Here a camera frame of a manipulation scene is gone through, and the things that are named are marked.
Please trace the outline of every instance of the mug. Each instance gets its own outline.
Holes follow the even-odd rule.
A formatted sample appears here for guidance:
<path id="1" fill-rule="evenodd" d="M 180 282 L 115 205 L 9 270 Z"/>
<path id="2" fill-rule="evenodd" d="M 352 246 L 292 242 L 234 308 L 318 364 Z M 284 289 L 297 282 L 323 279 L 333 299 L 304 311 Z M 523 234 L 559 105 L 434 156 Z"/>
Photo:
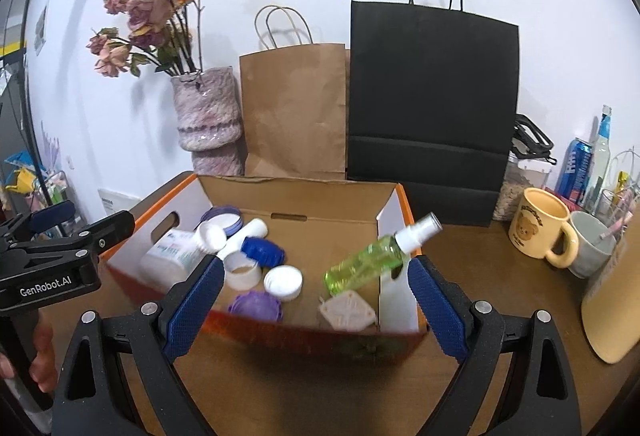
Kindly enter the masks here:
<path id="1" fill-rule="evenodd" d="M 551 250 L 564 233 L 564 253 Z M 525 189 L 509 228 L 509 239 L 524 255 L 546 259 L 557 268 L 566 268 L 578 255 L 578 234 L 569 224 L 569 209 L 553 194 L 542 189 Z"/>
<path id="2" fill-rule="evenodd" d="M 569 271 L 580 279 L 593 275 L 613 252 L 616 239 L 610 235 L 600 242 L 598 236 L 607 231 L 607 227 L 598 219 L 586 212 L 572 212 L 569 220 L 578 234 L 578 256 Z"/>

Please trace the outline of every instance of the green liquid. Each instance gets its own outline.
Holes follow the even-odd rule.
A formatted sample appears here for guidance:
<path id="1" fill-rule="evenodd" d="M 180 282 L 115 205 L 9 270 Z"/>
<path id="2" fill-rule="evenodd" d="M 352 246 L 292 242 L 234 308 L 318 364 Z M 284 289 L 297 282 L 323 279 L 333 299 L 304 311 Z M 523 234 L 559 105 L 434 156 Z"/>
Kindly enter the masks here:
<path id="1" fill-rule="evenodd" d="M 350 255 L 324 274 L 324 284 L 331 295 L 355 290 L 411 258 L 400 250 L 396 239 L 385 235 L 361 252 Z"/>

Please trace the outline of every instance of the white square plastic piece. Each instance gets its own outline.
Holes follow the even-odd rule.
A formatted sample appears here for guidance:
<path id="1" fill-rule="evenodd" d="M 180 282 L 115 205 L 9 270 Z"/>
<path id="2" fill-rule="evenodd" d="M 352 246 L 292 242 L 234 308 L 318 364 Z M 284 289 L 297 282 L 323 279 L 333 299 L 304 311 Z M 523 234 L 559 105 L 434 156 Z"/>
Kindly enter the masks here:
<path id="1" fill-rule="evenodd" d="M 334 330 L 359 332 L 377 321 L 373 308 L 352 290 L 332 297 L 318 309 Z"/>

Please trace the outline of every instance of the brown paper bag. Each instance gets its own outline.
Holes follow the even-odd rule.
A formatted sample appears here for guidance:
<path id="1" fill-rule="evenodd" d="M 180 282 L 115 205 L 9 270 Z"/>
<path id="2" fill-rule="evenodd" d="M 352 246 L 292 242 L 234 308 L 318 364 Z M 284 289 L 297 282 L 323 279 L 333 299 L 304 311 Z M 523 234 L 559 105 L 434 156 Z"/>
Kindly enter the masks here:
<path id="1" fill-rule="evenodd" d="M 266 25 L 273 49 L 257 28 L 258 16 L 267 8 L 272 8 Z M 269 17 L 276 10 L 286 13 L 300 45 L 277 47 L 269 26 Z M 310 44 L 303 44 L 288 10 L 304 22 Z M 344 44 L 314 44 L 305 19 L 286 6 L 265 6 L 256 15 L 254 25 L 267 50 L 240 57 L 248 151 L 245 175 L 343 180 Z"/>

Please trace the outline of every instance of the gray cup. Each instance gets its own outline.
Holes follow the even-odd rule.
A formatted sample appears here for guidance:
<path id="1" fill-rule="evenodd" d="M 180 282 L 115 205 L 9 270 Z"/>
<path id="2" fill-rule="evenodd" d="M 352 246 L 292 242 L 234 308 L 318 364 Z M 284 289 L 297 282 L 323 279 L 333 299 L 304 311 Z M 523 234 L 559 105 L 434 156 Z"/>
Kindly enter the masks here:
<path id="1" fill-rule="evenodd" d="M 586 279 L 593 275 L 609 259 L 616 246 L 613 236 L 598 241 L 598 236 L 607 231 L 607 227 L 586 212 L 572 212 L 569 223 L 578 234 L 578 256 L 569 270 L 576 277 Z"/>

